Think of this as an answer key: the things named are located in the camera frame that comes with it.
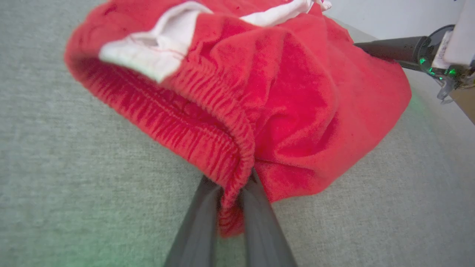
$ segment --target white label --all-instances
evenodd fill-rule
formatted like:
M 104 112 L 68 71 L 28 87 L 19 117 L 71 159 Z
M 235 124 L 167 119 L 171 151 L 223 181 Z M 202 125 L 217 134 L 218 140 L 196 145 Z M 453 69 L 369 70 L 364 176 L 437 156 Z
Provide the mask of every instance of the white label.
M 448 69 L 450 67 L 450 63 L 447 63 L 444 60 L 444 54 L 447 50 L 448 42 L 450 41 L 451 36 L 452 31 L 446 31 L 444 38 L 442 38 L 442 42 L 440 43 L 439 49 L 437 50 L 436 57 L 434 58 L 434 61 L 432 61 L 432 67 L 441 69 Z

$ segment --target gray fabric surface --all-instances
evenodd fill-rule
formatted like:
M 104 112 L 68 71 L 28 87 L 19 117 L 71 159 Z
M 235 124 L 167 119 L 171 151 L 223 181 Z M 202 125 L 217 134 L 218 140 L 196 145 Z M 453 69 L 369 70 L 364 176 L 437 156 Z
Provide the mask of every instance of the gray fabric surface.
M 98 3 L 0 2 L 0 267 L 161 266 L 199 182 L 64 67 Z M 374 151 L 323 193 L 274 205 L 301 267 L 474 266 L 475 128 L 408 76 L 414 97 Z M 217 254 L 244 266 L 243 237 Z

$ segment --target brown surface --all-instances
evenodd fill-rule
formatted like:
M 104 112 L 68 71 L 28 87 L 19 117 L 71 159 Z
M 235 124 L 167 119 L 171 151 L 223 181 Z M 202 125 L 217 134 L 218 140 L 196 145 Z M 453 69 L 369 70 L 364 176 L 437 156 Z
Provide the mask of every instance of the brown surface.
M 451 94 L 458 106 L 475 124 L 475 89 L 456 90 Z

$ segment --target red garment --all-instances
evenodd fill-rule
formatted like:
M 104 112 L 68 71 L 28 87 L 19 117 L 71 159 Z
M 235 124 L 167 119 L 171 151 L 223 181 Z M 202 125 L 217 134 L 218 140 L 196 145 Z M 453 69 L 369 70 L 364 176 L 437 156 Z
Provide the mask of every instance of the red garment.
M 84 87 L 223 186 L 224 236 L 242 231 L 236 198 L 253 166 L 270 201 L 316 194 L 381 141 L 411 97 L 397 63 L 355 47 L 318 5 L 240 18 L 285 3 L 114 0 L 66 48 Z

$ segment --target red cloth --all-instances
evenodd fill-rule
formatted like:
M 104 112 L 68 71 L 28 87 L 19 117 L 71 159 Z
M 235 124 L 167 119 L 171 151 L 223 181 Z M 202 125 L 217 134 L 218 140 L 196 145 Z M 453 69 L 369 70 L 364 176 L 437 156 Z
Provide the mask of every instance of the red cloth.
M 188 54 L 162 82 L 98 58 L 179 0 L 115 0 L 73 33 L 65 62 L 92 94 L 223 186 L 219 225 L 254 166 L 270 201 L 316 194 L 373 149 L 407 107 L 401 67 L 370 57 L 318 5 L 275 27 L 239 19 L 284 0 L 202 0 Z

